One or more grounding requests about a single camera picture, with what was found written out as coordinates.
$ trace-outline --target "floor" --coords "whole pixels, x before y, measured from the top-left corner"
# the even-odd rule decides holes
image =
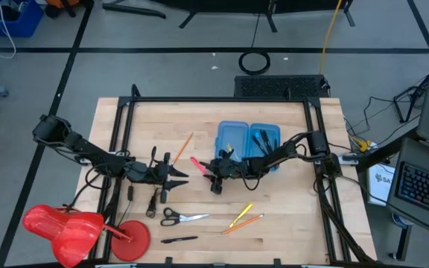
[[[201,13],[181,30],[177,26],[188,15],[185,11],[145,0],[128,4],[155,8],[168,18],[105,11],[97,1],[90,11],[78,8],[75,18],[64,13],[54,20],[43,17],[32,38],[15,38],[19,53],[12,60],[0,59],[0,85],[10,90],[7,98],[0,98],[0,246],[19,194],[32,179],[24,210],[40,203],[59,205],[74,196],[77,165],[48,150],[40,162],[34,161],[42,151],[36,149],[31,130],[41,114],[57,112],[87,137],[97,99],[128,95],[132,83],[144,96],[232,96],[234,77],[243,75],[239,48],[250,46],[257,16]],[[270,31],[262,16],[254,46],[270,52],[266,74],[318,73],[332,13],[275,15],[278,33]],[[363,119],[369,96],[391,99],[429,72],[429,1],[355,0],[351,13],[354,28],[343,13],[337,17],[325,76],[332,97],[341,100],[346,118],[356,124]],[[9,47],[0,37],[0,53],[8,55]],[[188,53],[157,48],[197,49]],[[262,64],[255,57],[249,62],[253,68]],[[368,114],[388,105],[373,101]],[[400,126],[392,107],[369,123],[371,130],[363,137],[376,142]],[[402,127],[392,138],[415,124]],[[365,127],[362,123],[355,129]],[[407,260],[395,262],[387,253],[395,251],[400,229],[385,208],[366,209],[379,261],[429,267],[428,231],[415,227]],[[49,245],[21,226],[12,246],[4,249],[9,252],[6,259],[0,256],[0,264],[6,266],[54,261]]]

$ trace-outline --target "pencil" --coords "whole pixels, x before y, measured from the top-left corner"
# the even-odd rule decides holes
[[[246,226],[246,225],[248,225],[248,224],[252,223],[252,222],[253,222],[253,221],[255,221],[255,220],[259,220],[259,219],[261,219],[262,217],[264,217],[264,214],[258,215],[258,216],[256,216],[256,217],[252,218],[251,220],[247,220],[247,221],[245,221],[244,223],[241,223],[240,225],[236,225],[236,226],[234,226],[234,227],[232,227],[232,228],[229,228],[229,229],[227,229],[226,231],[222,232],[221,234],[222,234],[222,235],[225,235],[225,234],[228,234],[228,233],[230,233],[230,232],[233,232],[234,230],[239,229],[239,228],[241,228],[241,227],[243,227],[243,226]]]
[[[186,139],[184,145],[182,146],[182,149],[178,152],[177,157],[175,157],[175,160],[173,160],[173,165],[177,162],[179,156],[182,154],[182,151],[185,149],[186,145],[190,141],[191,137],[193,137],[193,133],[190,134],[190,136]]]

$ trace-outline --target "keyboard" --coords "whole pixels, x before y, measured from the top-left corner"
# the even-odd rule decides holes
[[[398,178],[397,197],[429,210],[429,171],[403,162]]]

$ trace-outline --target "scissors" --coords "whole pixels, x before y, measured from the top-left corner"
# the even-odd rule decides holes
[[[174,226],[174,225],[181,223],[181,222],[199,220],[201,218],[209,216],[209,214],[201,214],[201,215],[186,217],[186,216],[181,215],[180,213],[175,212],[171,208],[165,208],[163,210],[163,215],[165,215],[165,219],[163,219],[160,222],[161,226]]]

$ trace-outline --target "blue box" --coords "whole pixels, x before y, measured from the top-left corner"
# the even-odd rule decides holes
[[[219,159],[220,150],[225,150],[227,153],[233,149],[235,152],[230,159],[240,162],[246,157],[264,156],[258,145],[252,140],[255,136],[260,143],[264,145],[260,130],[265,130],[269,142],[273,149],[280,146],[281,129],[275,124],[253,123],[248,125],[246,122],[240,121],[221,121],[217,128],[217,138],[215,140],[214,157]],[[271,171],[278,170],[279,166],[272,167]]]
[[[13,0],[20,4],[23,0]],[[35,0],[27,0],[24,10],[16,21],[4,21],[11,37],[31,37],[42,18],[42,9]],[[6,36],[0,27],[0,36]]]
[[[227,153],[230,149],[235,152],[230,159],[240,162],[247,155],[247,136],[250,126],[246,122],[221,121],[217,126],[217,138],[214,141],[214,157],[219,159],[220,150]]]
[[[252,137],[255,136],[259,143],[261,143],[264,146],[264,149],[267,150],[267,148],[264,145],[263,139],[261,137],[261,130],[266,131],[267,138],[269,139],[269,142],[271,144],[271,147],[273,150],[275,150],[277,147],[280,146],[281,143],[281,128],[278,125],[275,124],[261,124],[261,123],[253,123],[250,127],[250,133],[249,138],[247,141],[247,157],[262,157],[264,154],[262,153],[259,146],[253,141]],[[272,167],[271,171],[278,170],[279,166],[276,165]]]

